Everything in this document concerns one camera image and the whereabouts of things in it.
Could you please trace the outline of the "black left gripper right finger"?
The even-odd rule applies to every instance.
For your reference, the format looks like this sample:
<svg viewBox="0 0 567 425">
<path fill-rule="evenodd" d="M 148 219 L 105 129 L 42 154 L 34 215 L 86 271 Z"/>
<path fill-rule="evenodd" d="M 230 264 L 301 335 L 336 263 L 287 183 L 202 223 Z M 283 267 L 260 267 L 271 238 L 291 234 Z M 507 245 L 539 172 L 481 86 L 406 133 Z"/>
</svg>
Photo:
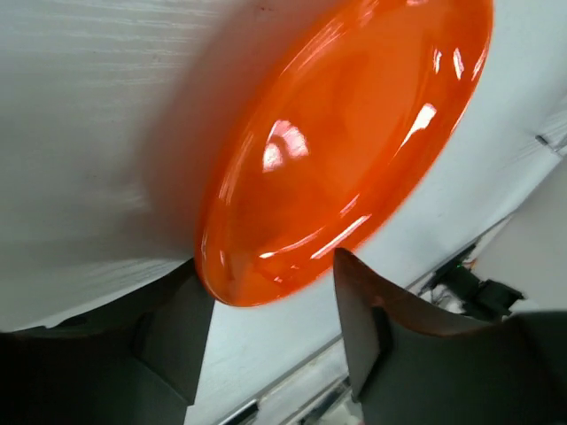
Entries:
<svg viewBox="0 0 567 425">
<path fill-rule="evenodd" d="M 334 252 L 353 398 L 367 424 L 563 424 L 566 314 L 486 322 L 443 310 Z"/>
</svg>

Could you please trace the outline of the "orange plate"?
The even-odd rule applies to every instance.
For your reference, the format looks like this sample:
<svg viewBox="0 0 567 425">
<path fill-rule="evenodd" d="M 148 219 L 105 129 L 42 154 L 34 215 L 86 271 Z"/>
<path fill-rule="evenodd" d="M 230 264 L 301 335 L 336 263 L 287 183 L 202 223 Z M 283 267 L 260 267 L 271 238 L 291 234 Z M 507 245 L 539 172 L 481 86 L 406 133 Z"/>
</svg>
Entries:
<svg viewBox="0 0 567 425">
<path fill-rule="evenodd" d="M 490 1 L 344 1 L 269 72 L 225 139 L 195 237 L 238 307 L 300 291 L 387 221 L 478 85 Z"/>
</svg>

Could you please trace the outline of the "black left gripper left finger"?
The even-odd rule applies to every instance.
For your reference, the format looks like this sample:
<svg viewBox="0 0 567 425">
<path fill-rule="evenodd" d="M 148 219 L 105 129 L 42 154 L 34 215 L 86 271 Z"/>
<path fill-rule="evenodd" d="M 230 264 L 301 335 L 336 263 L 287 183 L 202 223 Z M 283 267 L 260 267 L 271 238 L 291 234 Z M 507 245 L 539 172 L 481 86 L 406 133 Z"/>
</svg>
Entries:
<svg viewBox="0 0 567 425">
<path fill-rule="evenodd" d="M 213 307 L 188 261 L 56 327 L 4 332 L 2 423 L 183 423 Z"/>
</svg>

